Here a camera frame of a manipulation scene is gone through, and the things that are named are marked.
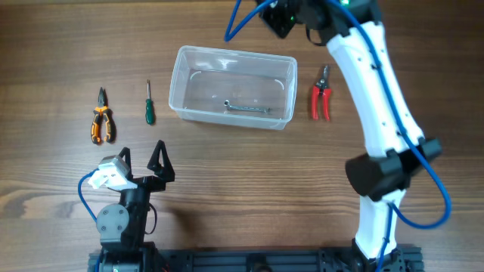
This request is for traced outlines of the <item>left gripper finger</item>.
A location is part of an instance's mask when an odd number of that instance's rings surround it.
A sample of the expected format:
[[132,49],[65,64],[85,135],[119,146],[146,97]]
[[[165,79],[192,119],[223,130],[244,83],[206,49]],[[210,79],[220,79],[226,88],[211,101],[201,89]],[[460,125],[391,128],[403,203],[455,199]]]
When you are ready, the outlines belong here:
[[127,178],[132,176],[132,164],[131,164],[131,153],[128,147],[122,148],[119,152],[119,156],[123,159],[124,163],[127,165],[128,174],[126,175]]
[[158,140],[147,168],[162,181],[172,182],[175,180],[175,170],[169,160],[166,145],[162,140]]

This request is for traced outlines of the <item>orange black pliers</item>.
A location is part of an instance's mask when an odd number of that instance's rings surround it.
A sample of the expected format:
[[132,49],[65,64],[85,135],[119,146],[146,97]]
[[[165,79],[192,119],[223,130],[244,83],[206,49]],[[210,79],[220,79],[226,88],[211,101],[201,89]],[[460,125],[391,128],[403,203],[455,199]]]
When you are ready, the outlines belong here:
[[[95,107],[94,118],[90,130],[90,138],[93,144],[101,144],[102,141],[112,144],[116,139],[116,126],[113,121],[113,111],[108,107],[106,91],[100,87],[98,93],[98,105]],[[106,135],[101,139],[101,126],[105,124]]]

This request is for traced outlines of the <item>red handled wire cutters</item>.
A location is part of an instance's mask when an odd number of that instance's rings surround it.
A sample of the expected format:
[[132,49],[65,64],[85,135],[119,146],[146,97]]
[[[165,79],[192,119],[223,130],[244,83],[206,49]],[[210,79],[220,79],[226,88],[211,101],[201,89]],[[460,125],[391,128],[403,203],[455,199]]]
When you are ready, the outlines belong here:
[[322,68],[321,75],[312,87],[311,93],[311,117],[313,120],[319,120],[322,113],[326,121],[330,121],[330,96],[332,89],[329,85],[330,66]]

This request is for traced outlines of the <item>silver L socket wrench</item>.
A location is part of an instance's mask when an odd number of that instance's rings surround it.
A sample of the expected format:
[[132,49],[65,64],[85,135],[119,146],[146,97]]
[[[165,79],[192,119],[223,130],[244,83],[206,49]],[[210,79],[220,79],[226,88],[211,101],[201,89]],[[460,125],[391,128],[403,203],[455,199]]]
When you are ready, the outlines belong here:
[[271,112],[270,108],[258,108],[258,107],[242,107],[237,105],[232,105],[229,100],[224,101],[224,107],[227,111],[247,111],[247,112],[257,112],[257,113],[266,113],[269,114]]

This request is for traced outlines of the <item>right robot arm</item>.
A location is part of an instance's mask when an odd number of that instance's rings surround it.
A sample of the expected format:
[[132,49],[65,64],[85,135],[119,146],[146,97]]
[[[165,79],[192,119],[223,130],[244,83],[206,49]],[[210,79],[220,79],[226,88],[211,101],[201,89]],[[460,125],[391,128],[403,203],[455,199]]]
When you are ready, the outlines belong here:
[[399,206],[420,170],[442,152],[414,121],[386,50],[376,1],[260,1],[256,12],[279,37],[297,24],[316,31],[340,68],[357,109],[365,153],[346,162],[360,197],[359,223],[349,249],[327,249],[323,264],[351,271],[422,271],[418,247],[396,243]]

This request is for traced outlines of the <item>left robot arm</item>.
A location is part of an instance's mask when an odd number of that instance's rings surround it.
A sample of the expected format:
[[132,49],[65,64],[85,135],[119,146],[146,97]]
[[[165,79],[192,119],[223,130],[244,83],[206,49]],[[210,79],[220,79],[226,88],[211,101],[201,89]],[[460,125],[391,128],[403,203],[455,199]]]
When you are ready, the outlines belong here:
[[119,202],[99,211],[96,228],[101,250],[89,257],[88,270],[95,271],[168,271],[167,261],[153,242],[144,237],[148,212],[156,209],[150,195],[164,191],[175,180],[166,145],[157,142],[147,169],[152,175],[135,178],[132,175],[130,149],[125,147],[115,156],[103,158],[88,183],[95,189],[105,186],[120,193]]

